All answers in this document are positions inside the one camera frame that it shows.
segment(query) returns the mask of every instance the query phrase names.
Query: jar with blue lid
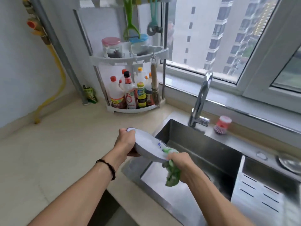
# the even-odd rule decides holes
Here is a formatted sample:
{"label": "jar with blue lid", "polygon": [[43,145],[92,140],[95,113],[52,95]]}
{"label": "jar with blue lid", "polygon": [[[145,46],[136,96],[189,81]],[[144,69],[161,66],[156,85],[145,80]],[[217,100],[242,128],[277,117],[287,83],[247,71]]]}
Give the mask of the jar with blue lid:
{"label": "jar with blue lid", "polygon": [[131,48],[130,52],[134,55],[141,56],[148,54],[149,42],[148,35],[141,34],[140,39],[138,37],[130,38]]}

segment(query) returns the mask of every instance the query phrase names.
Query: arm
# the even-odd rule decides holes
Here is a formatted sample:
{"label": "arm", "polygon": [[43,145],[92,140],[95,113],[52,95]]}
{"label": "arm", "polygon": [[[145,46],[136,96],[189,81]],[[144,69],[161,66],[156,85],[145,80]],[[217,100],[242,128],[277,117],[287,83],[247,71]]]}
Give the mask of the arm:
{"label": "arm", "polygon": [[219,192],[189,154],[171,153],[168,159],[172,159],[181,170],[181,181],[188,185],[210,226],[254,226]]}
{"label": "arm", "polygon": [[[119,130],[114,148],[102,159],[117,171],[135,144],[135,131]],[[101,196],[112,179],[109,167],[102,162],[60,194],[28,226],[86,226]]]}

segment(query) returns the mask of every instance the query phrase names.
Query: black beaded bracelet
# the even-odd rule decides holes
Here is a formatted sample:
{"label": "black beaded bracelet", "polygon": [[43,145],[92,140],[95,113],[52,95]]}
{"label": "black beaded bracelet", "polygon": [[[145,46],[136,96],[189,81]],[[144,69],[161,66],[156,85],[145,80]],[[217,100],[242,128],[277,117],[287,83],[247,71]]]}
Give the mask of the black beaded bracelet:
{"label": "black beaded bracelet", "polygon": [[116,171],[115,171],[114,167],[110,163],[107,163],[106,161],[104,161],[103,159],[99,159],[99,160],[96,161],[96,163],[98,163],[98,162],[103,162],[103,163],[105,163],[105,164],[108,165],[108,167],[109,167],[109,169],[110,169],[110,171],[111,171],[111,173],[113,175],[113,178],[112,178],[111,181],[115,180],[115,178],[116,178]]}

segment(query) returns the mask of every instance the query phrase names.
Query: white window frame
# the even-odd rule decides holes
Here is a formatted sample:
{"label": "white window frame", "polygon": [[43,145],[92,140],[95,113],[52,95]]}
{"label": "white window frame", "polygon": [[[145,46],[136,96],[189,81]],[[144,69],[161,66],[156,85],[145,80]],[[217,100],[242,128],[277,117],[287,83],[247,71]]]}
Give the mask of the white window frame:
{"label": "white window frame", "polygon": [[[212,86],[271,105],[301,113],[301,93],[271,87],[278,74],[301,45],[301,0],[279,0],[237,83],[213,72]],[[159,19],[164,16],[164,4]],[[207,70],[167,61],[166,73],[202,83]]]}

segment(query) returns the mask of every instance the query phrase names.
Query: faucet spout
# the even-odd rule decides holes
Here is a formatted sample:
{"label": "faucet spout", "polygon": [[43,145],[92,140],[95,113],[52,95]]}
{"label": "faucet spout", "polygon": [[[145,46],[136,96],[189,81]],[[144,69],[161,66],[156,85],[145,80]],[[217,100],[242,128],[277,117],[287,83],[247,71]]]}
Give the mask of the faucet spout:
{"label": "faucet spout", "polygon": [[209,71],[206,73],[206,75],[204,76],[204,81],[203,84],[201,86],[197,101],[195,103],[195,106],[191,112],[190,118],[189,118],[189,122],[188,122],[188,126],[190,127],[195,127],[196,123],[204,125],[206,127],[208,127],[208,124],[210,122],[209,119],[201,117],[201,112],[203,110],[205,101],[206,101],[206,97],[210,88],[210,83],[213,77],[213,73],[212,71]]}

